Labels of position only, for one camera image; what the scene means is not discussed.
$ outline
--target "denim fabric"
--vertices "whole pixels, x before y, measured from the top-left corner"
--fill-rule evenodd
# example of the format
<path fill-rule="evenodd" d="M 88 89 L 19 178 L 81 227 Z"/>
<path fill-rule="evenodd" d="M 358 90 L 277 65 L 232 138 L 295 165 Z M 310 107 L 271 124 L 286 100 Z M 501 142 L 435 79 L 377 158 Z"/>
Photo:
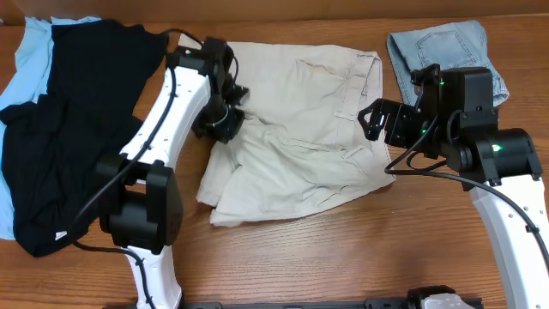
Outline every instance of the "denim fabric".
<path fill-rule="evenodd" d="M 442 70 L 483 66 L 492 72 L 494 106 L 509 98 L 504 79 L 488 59 L 488 38 L 478 21 L 452 22 L 401 33 L 390 33 L 387 49 L 405 104 L 415 105 L 417 95 L 410 72 L 430 64 Z"/>
<path fill-rule="evenodd" d="M 36 103 L 41 94 L 47 93 L 50 78 L 53 39 L 51 25 L 70 25 L 76 23 L 99 21 L 97 17 L 85 17 L 78 21 L 52 17 L 51 24 L 36 18 L 25 17 L 27 22 L 25 34 L 15 52 L 17 72 L 9 85 L 0 95 L 0 110 L 14 105 L 32 101 Z M 6 125 L 0 122 L 0 163 L 2 162 L 3 135 Z M 13 233 L 14 206 L 11 201 L 8 184 L 0 171 L 0 238 L 15 239 Z"/>

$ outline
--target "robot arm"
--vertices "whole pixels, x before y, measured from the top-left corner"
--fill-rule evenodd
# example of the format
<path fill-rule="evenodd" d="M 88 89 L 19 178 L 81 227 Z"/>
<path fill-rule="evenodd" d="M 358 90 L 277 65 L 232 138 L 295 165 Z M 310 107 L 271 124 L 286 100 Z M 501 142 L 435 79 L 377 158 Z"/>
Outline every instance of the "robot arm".
<path fill-rule="evenodd" d="M 359 113 L 366 138 L 375 141 L 385 129 L 389 145 L 413 149 L 431 159 L 446 158 L 448 167 L 460 175 L 453 180 L 462 181 L 464 191 L 470 192 L 486 226 L 508 307 L 549 307 L 549 261 L 544 244 L 549 239 L 549 223 L 541 164 L 524 130 L 498 129 L 492 73 L 486 68 L 440 70 L 433 64 L 414 71 L 412 83 L 419 87 L 415 106 L 379 99 Z M 429 130 L 433 123 L 434 130 Z M 451 179 L 434 172 L 386 173 Z M 500 191 L 518 207 L 510 207 L 472 183 Z M 449 308 L 439 301 L 429 304 L 424 302 L 422 308 Z"/>
<path fill-rule="evenodd" d="M 200 50 L 180 46 L 166 55 L 162 89 L 141 129 L 120 155 L 104 157 L 96 167 L 98 187 L 104 187 L 137 159 L 121 181 L 99 197 L 99 217 L 114 244 L 142 260 L 140 265 L 128 256 L 138 309 L 176 309 L 184 303 L 171 247 L 183 220 L 174 169 L 190 129 L 221 142 L 237 134 L 244 113 L 234 107 L 249 90 L 236 85 L 228 73 L 233 58 L 226 42 L 211 38 Z M 154 139 L 143 153 L 150 136 Z M 146 193 L 126 190 L 136 182 L 145 184 Z"/>

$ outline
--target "light blue shirt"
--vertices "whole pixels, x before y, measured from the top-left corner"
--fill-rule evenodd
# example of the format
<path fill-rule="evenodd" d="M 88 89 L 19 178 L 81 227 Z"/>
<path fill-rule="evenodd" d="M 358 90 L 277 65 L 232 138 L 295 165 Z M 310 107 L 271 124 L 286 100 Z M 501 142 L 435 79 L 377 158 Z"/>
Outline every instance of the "light blue shirt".
<path fill-rule="evenodd" d="M 47 94 L 50 77 L 53 40 L 51 25 L 71 25 L 99 21 L 97 17 L 85 17 L 78 21 L 51 18 L 51 24 L 36 18 L 25 17 L 25 35 L 15 52 L 17 72 L 0 96 L 0 110 L 14 104 L 32 101 L 36 103 L 41 94 Z M 0 164 L 2 163 L 3 135 L 6 125 L 0 122 Z M 0 238 L 14 238 L 14 206 L 6 179 L 0 172 Z"/>

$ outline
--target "shorts pocket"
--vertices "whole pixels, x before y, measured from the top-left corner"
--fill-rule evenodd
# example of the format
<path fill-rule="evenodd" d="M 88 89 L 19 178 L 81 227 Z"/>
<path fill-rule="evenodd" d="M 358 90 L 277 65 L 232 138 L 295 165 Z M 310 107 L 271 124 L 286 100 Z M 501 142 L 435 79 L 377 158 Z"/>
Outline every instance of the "shorts pocket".
<path fill-rule="evenodd" d="M 429 33 L 415 44 L 423 67 L 440 64 L 441 69 L 459 68 L 476 59 L 456 31 Z"/>

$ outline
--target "wood grain surface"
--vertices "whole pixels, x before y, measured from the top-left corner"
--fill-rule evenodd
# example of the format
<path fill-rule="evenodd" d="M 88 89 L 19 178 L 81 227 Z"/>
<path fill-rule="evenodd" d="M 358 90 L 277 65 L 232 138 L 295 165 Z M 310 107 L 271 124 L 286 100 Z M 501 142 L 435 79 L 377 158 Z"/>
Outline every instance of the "wood grain surface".
<path fill-rule="evenodd" d="M 543 0 L 4 0 L 26 16 L 121 22 L 228 22 L 427 18 L 549 13 Z"/>
<path fill-rule="evenodd" d="M 201 38 L 336 44 L 377 51 L 383 60 L 384 96 L 400 100 L 386 51 L 387 35 L 446 21 L 453 20 L 149 24 L 147 28 L 158 33 L 185 27 Z M 511 93 L 500 109 L 500 127 L 529 132 L 543 167 L 549 170 L 549 17 L 479 21 L 488 33 L 490 59 Z M 22 27 L 0 27 L 0 88 L 15 72 L 13 53 L 22 34 Z M 145 87 L 135 109 L 139 117 L 146 117 L 162 76 L 160 69 Z M 404 176 L 390 188 L 300 220 L 212 227 L 210 208 L 195 200 L 212 145 L 190 136 L 178 160 L 184 224 L 173 250 L 187 301 L 363 300 L 446 284 L 461 296 L 482 297 L 486 308 L 505 307 L 486 231 L 459 184 Z M 391 149 L 393 157 L 400 152 Z M 83 241 L 112 245 L 97 222 Z M 0 241 L 0 308 L 101 308 L 135 301 L 125 257 L 69 247 L 33 258 L 16 242 Z"/>

